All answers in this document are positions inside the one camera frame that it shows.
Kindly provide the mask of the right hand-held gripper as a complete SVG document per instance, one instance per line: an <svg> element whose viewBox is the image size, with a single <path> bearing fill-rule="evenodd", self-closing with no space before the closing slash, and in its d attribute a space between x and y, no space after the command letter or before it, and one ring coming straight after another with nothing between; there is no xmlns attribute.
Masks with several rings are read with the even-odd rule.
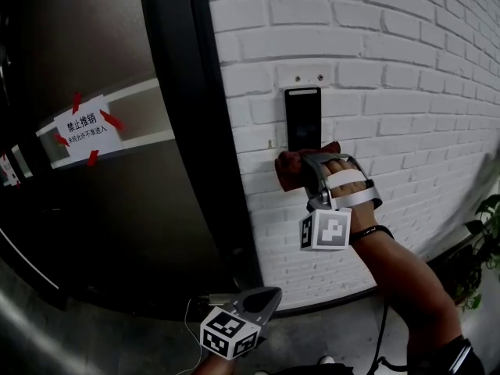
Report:
<svg viewBox="0 0 500 375"><path fill-rule="evenodd" d="M323 167L330 161L344 160L351 168L326 175ZM304 155L303 168L316 176L316 183L307 187L309 214L299 222L300 249L302 251L339 251L349 246L352 208L371 201L375 208L382 205L380 194L357 160L347 154L328 152ZM362 182L366 188L360 192L335 198L333 188Z"/></svg>

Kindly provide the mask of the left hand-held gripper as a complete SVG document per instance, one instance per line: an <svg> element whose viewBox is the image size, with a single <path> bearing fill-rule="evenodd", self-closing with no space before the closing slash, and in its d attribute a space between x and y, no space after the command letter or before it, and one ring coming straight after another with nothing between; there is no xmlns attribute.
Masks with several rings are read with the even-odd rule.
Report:
<svg viewBox="0 0 500 375"><path fill-rule="evenodd" d="M243 291L234 304L212 308L200 326L200 343L208 351L233 360L257 346L264 327L282 299L279 287Z"/></svg>

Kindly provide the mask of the dark red cloth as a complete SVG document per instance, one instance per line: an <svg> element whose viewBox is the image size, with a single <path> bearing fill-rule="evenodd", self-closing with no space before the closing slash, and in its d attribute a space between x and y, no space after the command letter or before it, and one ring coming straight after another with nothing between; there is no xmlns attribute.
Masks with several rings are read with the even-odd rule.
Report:
<svg viewBox="0 0 500 375"><path fill-rule="evenodd" d="M305 164L305 155L320 153L341 153L341 146L337 141L318 149L302 149L296 152L281 152L274 161L277 178L285 192L299 188L316 187L317 177L314 170Z"/></svg>

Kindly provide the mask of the black wall access reader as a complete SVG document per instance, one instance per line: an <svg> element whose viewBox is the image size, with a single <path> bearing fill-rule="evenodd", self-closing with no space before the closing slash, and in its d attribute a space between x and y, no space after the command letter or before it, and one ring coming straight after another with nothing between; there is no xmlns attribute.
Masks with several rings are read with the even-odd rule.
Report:
<svg viewBox="0 0 500 375"><path fill-rule="evenodd" d="M320 87L289 88L284 91L289 151L320 148L321 102Z"/></svg>

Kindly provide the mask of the person's left forearm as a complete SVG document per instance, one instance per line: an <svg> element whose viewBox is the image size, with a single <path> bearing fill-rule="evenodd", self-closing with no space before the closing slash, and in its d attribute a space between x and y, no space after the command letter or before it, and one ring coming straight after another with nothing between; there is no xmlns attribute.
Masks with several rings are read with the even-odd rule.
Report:
<svg viewBox="0 0 500 375"><path fill-rule="evenodd" d="M218 355L209 355L191 375L233 375L236 360L227 360Z"/></svg>

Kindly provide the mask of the person's right forearm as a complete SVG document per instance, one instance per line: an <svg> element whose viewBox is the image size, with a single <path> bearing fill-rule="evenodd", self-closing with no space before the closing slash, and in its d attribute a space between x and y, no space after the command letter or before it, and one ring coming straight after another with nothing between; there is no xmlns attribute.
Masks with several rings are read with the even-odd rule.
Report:
<svg viewBox="0 0 500 375"><path fill-rule="evenodd" d="M422 259L380 230L354 241L352 247L408 327L409 363L462 335L454 302Z"/></svg>

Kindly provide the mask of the person's right hand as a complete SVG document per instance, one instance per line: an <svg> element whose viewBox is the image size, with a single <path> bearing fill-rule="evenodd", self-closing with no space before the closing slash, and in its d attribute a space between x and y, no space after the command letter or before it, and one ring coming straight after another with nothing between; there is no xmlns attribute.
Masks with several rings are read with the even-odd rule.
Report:
<svg viewBox="0 0 500 375"><path fill-rule="evenodd" d="M330 186L330 193L333 198L354 194L366 189L366 179L336 185L329 178L341 171L358 170L357 166L346 159L332 159L322 165L323 173L327 178L327 185Z"/></svg>

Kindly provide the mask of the black wristband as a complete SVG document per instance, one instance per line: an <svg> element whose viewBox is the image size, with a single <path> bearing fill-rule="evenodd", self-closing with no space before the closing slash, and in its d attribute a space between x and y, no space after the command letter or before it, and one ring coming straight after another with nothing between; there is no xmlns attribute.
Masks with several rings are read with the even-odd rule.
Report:
<svg viewBox="0 0 500 375"><path fill-rule="evenodd" d="M361 240L371 234L374 234L376 232L383 232L386 235L388 235L390 238L394 238L392 232L383 225L377 224L372 227L368 227L365 230L361 230L359 232L351 233L350 238L349 238L349 244L353 245L356 241Z"/></svg>

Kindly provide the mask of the green potted plant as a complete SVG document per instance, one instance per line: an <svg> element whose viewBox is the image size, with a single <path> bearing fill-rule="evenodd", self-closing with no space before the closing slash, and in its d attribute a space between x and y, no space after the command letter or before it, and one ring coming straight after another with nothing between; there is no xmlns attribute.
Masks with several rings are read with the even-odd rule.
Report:
<svg viewBox="0 0 500 375"><path fill-rule="evenodd" d="M500 194L483 200L475 220L465 223L476 240L461 247L445 262L445 290L462 311L477 309L485 270L495 271L500 280Z"/></svg>

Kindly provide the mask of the glass door with frosted band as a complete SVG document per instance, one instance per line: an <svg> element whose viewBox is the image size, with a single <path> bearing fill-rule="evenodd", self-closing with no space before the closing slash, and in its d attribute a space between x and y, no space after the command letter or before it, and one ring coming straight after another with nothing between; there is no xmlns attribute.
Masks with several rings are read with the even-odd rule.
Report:
<svg viewBox="0 0 500 375"><path fill-rule="evenodd" d="M180 156L141 0L24 0L23 76L59 213L45 269L70 298L173 318L189 299L234 293ZM121 150L74 162L54 118L103 95Z"/></svg>
<svg viewBox="0 0 500 375"><path fill-rule="evenodd" d="M24 0L0 0L0 153L17 181L0 192L0 255L41 297L64 310L67 293L45 265L55 257L52 214L59 207L52 194L50 160L36 136L38 128L29 85L23 76L22 37L18 19Z"/></svg>

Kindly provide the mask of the person's black sleeve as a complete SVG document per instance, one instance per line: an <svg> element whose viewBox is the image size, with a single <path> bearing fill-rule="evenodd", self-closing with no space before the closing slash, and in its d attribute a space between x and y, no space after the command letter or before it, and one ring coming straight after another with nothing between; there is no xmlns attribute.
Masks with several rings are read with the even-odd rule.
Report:
<svg viewBox="0 0 500 375"><path fill-rule="evenodd" d="M457 337L436 351L408 361L408 375L485 375L470 341Z"/></svg>

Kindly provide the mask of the large white paper sign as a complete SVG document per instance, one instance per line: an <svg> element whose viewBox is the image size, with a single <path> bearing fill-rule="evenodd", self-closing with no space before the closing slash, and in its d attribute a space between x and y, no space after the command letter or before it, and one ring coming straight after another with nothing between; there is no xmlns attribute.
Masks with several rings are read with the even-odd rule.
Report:
<svg viewBox="0 0 500 375"><path fill-rule="evenodd" d="M74 162L88 159L95 150L104 155L123 148L117 129L103 113L109 114L109 106L99 95L79 105L76 113L69 109L54 118L58 135L66 140L64 147Z"/></svg>

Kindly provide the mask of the small white paper sign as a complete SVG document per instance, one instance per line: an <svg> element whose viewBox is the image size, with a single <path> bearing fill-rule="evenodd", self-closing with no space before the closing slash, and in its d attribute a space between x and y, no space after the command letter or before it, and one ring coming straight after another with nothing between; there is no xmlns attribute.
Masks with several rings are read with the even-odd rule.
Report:
<svg viewBox="0 0 500 375"><path fill-rule="evenodd" d="M9 158L7 157L6 154L2 153L0 155L0 168L2 169L2 172L5 174L9 184L11 186L19 187L20 186L20 180L18 176L15 173L15 170L13 169Z"/></svg>

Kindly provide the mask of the white wall mounting plate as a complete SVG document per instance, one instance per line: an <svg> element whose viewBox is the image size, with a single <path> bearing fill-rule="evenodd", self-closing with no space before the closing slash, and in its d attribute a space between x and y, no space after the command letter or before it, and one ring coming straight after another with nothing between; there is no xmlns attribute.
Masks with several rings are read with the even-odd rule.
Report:
<svg viewBox="0 0 500 375"><path fill-rule="evenodd" d="M279 88L323 88L334 82L334 69L329 63L281 63L276 70Z"/></svg>

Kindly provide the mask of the black door frame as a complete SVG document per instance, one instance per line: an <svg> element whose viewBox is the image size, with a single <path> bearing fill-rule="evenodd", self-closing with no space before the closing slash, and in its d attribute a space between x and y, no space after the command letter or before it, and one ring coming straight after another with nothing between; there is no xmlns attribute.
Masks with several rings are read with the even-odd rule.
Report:
<svg viewBox="0 0 500 375"><path fill-rule="evenodd" d="M180 156L224 265L241 290L263 276L227 109L209 0L141 0Z"/></svg>

